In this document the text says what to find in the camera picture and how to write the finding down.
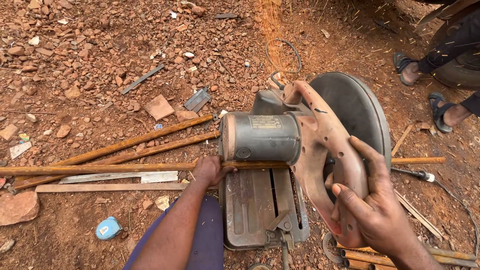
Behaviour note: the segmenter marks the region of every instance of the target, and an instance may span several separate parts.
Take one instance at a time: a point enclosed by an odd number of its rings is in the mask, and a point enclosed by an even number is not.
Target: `person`
[[[424,74],[434,72],[435,69],[450,62],[465,51],[480,45],[480,10],[465,16],[460,23],[462,25],[456,31],[452,32],[419,61],[411,59],[402,52],[394,54],[393,63],[403,84],[413,85]],[[443,95],[438,92],[431,93],[428,100],[433,111],[433,121],[438,130],[444,133],[452,132],[453,127],[458,126],[472,114],[480,117],[479,91],[474,92],[460,104],[446,102]]]
[[[443,269],[417,239],[396,198],[382,155],[356,137],[352,146],[368,161],[370,194],[360,199],[348,187],[332,191],[357,220],[361,235],[373,249],[388,255],[399,270]],[[221,166],[220,156],[200,158],[194,180],[138,242],[124,270],[222,270],[223,222],[220,205],[204,196],[234,167]]]

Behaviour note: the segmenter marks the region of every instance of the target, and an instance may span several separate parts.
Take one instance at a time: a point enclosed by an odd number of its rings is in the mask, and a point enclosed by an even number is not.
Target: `saw handle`
[[[295,81],[287,85],[280,98],[286,104],[295,105],[301,103],[302,97],[310,106],[313,116],[297,116],[301,151],[298,160],[290,164],[290,168],[334,238],[347,247],[365,246],[352,214],[340,200],[334,205],[328,197],[323,177],[326,155],[330,152],[335,159],[334,183],[349,187],[365,199],[369,191],[363,161],[348,142],[350,135],[343,124],[307,82]]]

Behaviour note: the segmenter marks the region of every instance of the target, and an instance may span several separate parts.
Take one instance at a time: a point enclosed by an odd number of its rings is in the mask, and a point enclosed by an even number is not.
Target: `hand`
[[[354,136],[349,142],[368,161],[370,194],[363,201],[342,184],[333,184],[332,192],[352,213],[371,248],[387,256],[399,256],[419,241],[396,197],[384,157]]]
[[[194,181],[205,184],[208,188],[220,183],[227,173],[238,171],[237,168],[233,166],[222,168],[222,162],[223,157],[219,155],[199,158],[192,173]]]

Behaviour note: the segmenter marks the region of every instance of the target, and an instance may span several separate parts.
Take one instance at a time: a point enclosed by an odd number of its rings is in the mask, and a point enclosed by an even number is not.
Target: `foot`
[[[405,82],[412,84],[416,80],[418,80],[423,73],[419,69],[419,65],[417,62],[412,62],[408,64],[403,70],[402,70],[402,76]]]
[[[444,104],[446,104],[446,102],[441,100],[440,102],[438,102],[437,108],[440,108]],[[463,107],[460,104],[457,104],[448,108],[447,111],[443,114],[442,118],[447,126],[456,127],[466,118],[468,118],[471,114],[472,113],[467,108]]]

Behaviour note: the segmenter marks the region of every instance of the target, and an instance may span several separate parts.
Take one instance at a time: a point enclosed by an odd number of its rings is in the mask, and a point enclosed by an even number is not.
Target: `left hand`
[[[237,168],[233,166],[222,167],[222,162],[223,157],[219,155],[200,157],[195,169],[193,169],[192,174],[194,181],[211,187],[220,183],[227,173],[238,171]]]

